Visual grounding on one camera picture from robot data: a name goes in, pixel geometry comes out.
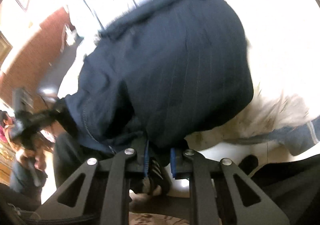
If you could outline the person's left hand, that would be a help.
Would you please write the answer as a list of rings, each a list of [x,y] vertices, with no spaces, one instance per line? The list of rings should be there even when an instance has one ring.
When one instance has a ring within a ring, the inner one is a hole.
[[[16,152],[16,160],[25,169],[29,168],[29,162],[34,162],[34,168],[40,171],[45,171],[46,156],[44,154],[44,142],[41,139],[33,140],[33,149],[25,149],[20,147]]]

